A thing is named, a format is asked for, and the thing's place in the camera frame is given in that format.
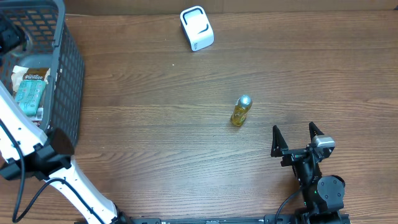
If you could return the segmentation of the brown snack bag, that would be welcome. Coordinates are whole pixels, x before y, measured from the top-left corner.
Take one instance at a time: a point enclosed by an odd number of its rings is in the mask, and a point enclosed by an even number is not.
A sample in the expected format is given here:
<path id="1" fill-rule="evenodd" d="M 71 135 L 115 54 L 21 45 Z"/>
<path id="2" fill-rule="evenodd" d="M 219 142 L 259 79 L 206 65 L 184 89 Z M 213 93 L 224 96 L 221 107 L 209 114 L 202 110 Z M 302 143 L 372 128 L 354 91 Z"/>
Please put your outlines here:
<path id="1" fill-rule="evenodd" d="M 15 65 L 12 71 L 12 90 L 13 98 L 15 100 L 16 92 L 19 89 L 19 85 L 23 80 L 42 80 L 46 82 L 46 86 L 49 84 L 48 77 L 50 75 L 50 68 L 27 68 Z M 45 90 L 41 97 L 39 108 L 36 115 L 27 116 L 36 126 L 40 126 L 44 116 L 44 96 Z"/>

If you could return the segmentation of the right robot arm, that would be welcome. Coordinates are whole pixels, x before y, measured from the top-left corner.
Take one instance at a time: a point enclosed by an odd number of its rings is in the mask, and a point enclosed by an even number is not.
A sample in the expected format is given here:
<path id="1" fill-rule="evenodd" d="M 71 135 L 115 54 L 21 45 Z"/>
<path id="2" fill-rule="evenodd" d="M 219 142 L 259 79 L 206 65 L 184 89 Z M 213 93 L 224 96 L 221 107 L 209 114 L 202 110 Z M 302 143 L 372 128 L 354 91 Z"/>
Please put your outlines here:
<path id="1" fill-rule="evenodd" d="M 349 216 L 341 215 L 344 208 L 345 181 L 337 175 L 324 176 L 319 163 L 331 156 L 336 143 L 321 132 L 315 123 L 308 124 L 310 140 L 304 148 L 289 149 L 280 129 L 272 127 L 271 156 L 280 157 L 282 167 L 291 167 L 300 188 L 282 202 L 274 223 L 349 223 Z M 304 207 L 296 209 L 287 218 L 280 213 L 289 200 L 302 194 Z"/>

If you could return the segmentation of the grey plastic shopping basket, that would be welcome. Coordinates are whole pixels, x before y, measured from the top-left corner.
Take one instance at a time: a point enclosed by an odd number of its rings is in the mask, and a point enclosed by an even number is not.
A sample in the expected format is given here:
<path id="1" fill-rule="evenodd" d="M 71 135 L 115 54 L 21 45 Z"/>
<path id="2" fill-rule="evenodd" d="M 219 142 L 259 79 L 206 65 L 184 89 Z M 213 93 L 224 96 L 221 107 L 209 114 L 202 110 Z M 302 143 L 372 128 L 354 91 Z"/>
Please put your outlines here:
<path id="1" fill-rule="evenodd" d="M 49 68 L 42 97 L 45 133 L 60 128 L 76 145 L 79 137 L 85 64 L 65 22 L 63 1 L 1 1 L 1 19 L 22 29 L 29 39 L 27 51 L 2 58 L 1 82 L 12 91 L 12 69 Z"/>

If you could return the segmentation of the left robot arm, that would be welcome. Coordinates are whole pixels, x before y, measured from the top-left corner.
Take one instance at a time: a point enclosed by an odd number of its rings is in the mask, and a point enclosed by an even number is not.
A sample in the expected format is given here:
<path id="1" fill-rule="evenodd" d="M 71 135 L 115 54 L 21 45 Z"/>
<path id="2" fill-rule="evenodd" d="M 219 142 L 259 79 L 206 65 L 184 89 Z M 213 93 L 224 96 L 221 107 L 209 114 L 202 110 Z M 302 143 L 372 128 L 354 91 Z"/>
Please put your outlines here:
<path id="1" fill-rule="evenodd" d="M 84 78 L 63 21 L 1 16 L 1 175 L 52 186 L 87 223 L 129 223 L 75 159 Z"/>

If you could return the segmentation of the white barcode scanner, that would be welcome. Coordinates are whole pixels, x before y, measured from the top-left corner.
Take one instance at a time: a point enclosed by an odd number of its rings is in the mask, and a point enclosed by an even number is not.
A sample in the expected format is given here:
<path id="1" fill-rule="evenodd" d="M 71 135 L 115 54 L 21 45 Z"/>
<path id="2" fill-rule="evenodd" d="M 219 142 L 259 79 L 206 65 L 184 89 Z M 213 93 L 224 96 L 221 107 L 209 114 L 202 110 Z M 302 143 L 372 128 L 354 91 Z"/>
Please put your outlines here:
<path id="1" fill-rule="evenodd" d="M 215 36 L 204 8 L 193 6 L 183 10 L 180 13 L 180 22 L 193 52 L 213 44 Z"/>

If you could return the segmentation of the teal wafer packet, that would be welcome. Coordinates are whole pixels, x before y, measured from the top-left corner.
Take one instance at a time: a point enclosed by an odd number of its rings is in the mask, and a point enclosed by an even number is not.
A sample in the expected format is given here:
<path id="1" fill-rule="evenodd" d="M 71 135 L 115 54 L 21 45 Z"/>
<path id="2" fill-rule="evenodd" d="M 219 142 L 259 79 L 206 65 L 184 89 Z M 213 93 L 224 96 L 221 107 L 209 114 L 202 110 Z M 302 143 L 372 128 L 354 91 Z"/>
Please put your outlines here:
<path id="1" fill-rule="evenodd" d="M 15 101 L 26 116 L 37 113 L 46 82 L 42 80 L 23 80 L 16 92 Z"/>

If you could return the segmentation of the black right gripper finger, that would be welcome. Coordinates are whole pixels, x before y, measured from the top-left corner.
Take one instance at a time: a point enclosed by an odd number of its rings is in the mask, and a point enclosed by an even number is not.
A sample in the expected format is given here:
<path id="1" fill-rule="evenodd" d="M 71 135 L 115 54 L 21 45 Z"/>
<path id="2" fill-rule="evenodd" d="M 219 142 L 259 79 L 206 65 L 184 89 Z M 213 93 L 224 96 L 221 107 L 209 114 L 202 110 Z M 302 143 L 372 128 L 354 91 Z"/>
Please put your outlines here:
<path id="1" fill-rule="evenodd" d="M 271 157 L 282 157 L 285 151 L 288 151 L 289 147 L 283 138 L 277 125 L 272 127 L 272 147 Z"/>
<path id="2" fill-rule="evenodd" d="M 320 131 L 320 129 L 316 126 L 316 124 L 311 121 L 308 124 L 309 127 L 309 131 L 310 131 L 310 139 L 312 140 L 315 136 L 319 136 L 319 135 L 324 135 L 323 132 Z"/>

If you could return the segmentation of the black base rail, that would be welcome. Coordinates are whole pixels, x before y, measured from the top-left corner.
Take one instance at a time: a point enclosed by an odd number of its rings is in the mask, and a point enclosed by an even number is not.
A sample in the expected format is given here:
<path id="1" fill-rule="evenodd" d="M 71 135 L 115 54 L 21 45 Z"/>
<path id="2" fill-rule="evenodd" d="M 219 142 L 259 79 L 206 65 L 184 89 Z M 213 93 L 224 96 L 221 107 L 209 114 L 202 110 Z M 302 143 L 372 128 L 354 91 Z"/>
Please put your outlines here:
<path id="1" fill-rule="evenodd" d="M 263 217 L 239 217 L 239 218 L 188 218 L 161 220 L 159 218 L 133 218 L 134 224 L 275 224 L 275 215 L 265 215 Z M 278 224 L 294 224 L 294 215 L 279 215 Z M 351 224 L 348 215 L 341 216 L 342 224 Z"/>

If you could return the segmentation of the yellow dish soap bottle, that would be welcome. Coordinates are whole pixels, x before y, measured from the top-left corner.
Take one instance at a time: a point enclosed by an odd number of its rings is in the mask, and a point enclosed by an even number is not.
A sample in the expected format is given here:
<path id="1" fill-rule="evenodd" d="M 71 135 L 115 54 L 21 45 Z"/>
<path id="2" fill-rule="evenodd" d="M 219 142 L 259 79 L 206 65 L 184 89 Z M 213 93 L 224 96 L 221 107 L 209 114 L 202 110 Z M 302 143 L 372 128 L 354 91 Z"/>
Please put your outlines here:
<path id="1" fill-rule="evenodd" d="M 247 118 L 248 111 L 251 109 L 252 99 L 248 95 L 242 95 L 237 100 L 230 121 L 235 126 L 242 126 Z"/>

